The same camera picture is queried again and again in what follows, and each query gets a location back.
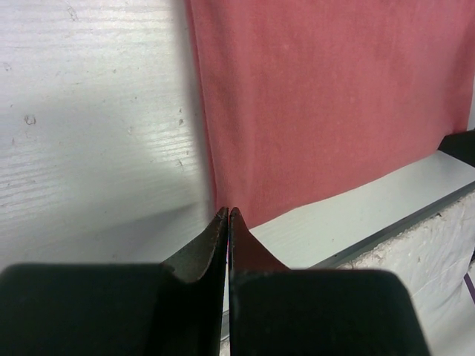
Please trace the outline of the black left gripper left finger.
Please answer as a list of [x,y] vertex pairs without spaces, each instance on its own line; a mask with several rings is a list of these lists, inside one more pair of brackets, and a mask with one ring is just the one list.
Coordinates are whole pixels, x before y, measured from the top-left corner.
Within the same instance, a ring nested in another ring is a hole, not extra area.
[[3,355],[217,355],[228,211],[161,263],[9,266]]

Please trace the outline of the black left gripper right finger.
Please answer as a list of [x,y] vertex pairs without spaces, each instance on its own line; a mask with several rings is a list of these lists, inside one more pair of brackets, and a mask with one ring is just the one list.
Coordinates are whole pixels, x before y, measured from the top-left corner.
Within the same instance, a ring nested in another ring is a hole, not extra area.
[[428,355],[407,289],[374,269],[291,269],[229,215],[232,355]]

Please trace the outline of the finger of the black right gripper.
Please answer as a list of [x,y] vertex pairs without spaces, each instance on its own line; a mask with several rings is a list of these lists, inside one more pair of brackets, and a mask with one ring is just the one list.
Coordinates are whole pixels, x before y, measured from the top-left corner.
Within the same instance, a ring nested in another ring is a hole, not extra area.
[[474,167],[475,130],[445,136],[438,150]]

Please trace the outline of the salmon red t-shirt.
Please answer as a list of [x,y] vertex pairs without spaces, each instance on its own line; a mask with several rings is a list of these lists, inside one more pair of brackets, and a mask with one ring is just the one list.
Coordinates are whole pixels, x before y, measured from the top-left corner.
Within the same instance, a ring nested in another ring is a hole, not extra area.
[[251,228],[468,126],[472,1],[187,1],[213,206]]

